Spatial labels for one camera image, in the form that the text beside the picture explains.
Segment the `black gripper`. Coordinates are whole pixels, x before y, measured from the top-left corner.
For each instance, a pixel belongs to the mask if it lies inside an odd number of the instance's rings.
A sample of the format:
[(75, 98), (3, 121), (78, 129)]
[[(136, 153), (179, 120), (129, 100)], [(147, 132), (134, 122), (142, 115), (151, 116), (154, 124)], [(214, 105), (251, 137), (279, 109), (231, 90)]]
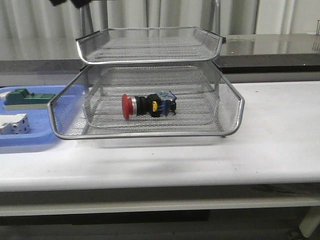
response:
[[(66, 3), (68, 0), (49, 0), (53, 6), (58, 6), (63, 3)], [(75, 8), (79, 9), (87, 4), (89, 4), (92, 0), (69, 0)]]

